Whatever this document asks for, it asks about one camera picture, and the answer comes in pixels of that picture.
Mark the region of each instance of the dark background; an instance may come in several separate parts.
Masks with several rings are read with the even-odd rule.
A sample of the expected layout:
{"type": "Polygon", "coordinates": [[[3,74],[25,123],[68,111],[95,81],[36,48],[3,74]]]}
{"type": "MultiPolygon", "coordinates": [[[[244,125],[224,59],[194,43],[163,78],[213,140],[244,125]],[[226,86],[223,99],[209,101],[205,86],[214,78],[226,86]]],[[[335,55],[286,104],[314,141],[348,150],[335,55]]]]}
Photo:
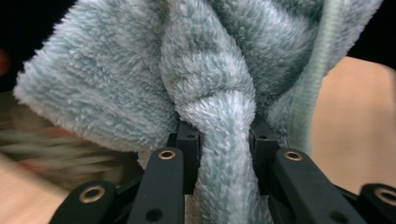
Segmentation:
{"type": "MultiPolygon", "coordinates": [[[[14,88],[22,63],[32,58],[35,49],[41,49],[43,41],[53,31],[54,23],[59,22],[75,2],[0,1],[0,49],[10,60],[8,72],[0,76],[0,92],[14,88]]],[[[395,0],[385,0],[348,55],[396,69],[396,16],[392,13],[395,9],[395,0]]]]}

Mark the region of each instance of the fabric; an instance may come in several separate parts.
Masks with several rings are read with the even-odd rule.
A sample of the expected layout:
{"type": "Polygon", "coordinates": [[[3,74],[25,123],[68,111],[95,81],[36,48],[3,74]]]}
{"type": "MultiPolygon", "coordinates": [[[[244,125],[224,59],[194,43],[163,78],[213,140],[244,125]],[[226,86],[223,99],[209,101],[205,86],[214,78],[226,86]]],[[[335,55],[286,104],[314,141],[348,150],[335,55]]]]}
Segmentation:
{"type": "Polygon", "coordinates": [[[321,79],[380,0],[80,0],[27,62],[15,96],[141,162],[178,121],[203,133],[191,223],[270,223],[248,150],[255,114],[310,152],[321,79]]]}

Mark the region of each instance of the black metal bracket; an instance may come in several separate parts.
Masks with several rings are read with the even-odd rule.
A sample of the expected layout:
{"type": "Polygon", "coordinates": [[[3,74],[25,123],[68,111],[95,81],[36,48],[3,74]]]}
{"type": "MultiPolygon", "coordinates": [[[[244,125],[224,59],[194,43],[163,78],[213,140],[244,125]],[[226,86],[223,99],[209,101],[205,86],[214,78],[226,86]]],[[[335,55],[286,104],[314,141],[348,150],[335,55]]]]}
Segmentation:
{"type": "MultiPolygon", "coordinates": [[[[192,194],[201,159],[201,134],[181,122],[167,147],[154,151],[141,178],[116,189],[93,181],[73,190],[50,223],[184,223],[184,195],[192,194]]],[[[334,186],[301,151],[279,148],[255,118],[250,152],[274,222],[396,224],[396,189],[371,184],[359,196],[334,186]]]]}

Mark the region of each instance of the brass grommet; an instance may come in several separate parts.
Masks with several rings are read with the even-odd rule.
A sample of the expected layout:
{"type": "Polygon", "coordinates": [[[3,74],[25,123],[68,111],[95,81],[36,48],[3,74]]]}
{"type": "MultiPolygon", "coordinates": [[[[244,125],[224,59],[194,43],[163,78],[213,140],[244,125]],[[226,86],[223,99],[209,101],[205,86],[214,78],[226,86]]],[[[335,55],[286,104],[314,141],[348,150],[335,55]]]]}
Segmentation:
{"type": "Polygon", "coordinates": [[[396,206],[396,192],[390,189],[378,188],[374,191],[375,196],[382,202],[396,206]]]}
{"type": "Polygon", "coordinates": [[[176,152],[172,150],[164,150],[158,154],[158,157],[160,157],[162,160],[171,160],[176,156],[176,152]]]}
{"type": "Polygon", "coordinates": [[[283,155],[291,161],[301,161],[303,156],[294,151],[286,151],[283,155]]]}
{"type": "Polygon", "coordinates": [[[103,197],[103,195],[105,195],[105,189],[100,186],[100,185],[95,185],[92,187],[88,187],[86,189],[84,189],[84,191],[82,191],[79,194],[79,200],[82,203],[94,203],[96,201],[98,201],[99,199],[101,199],[103,197]],[[93,190],[97,190],[98,192],[94,195],[88,195],[88,193],[90,193],[93,190]]]}

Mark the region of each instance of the wooden table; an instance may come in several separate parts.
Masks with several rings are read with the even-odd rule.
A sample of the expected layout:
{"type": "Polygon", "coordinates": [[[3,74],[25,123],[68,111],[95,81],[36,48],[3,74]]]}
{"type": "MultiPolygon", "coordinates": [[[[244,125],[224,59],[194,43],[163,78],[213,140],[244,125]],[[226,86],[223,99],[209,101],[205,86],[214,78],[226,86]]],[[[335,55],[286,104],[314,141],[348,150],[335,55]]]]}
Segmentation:
{"type": "MultiPolygon", "coordinates": [[[[395,71],[345,58],[325,77],[312,124],[313,158],[330,180],[396,187],[395,71]]],[[[0,159],[1,223],[47,223],[66,193],[0,159]]]]}

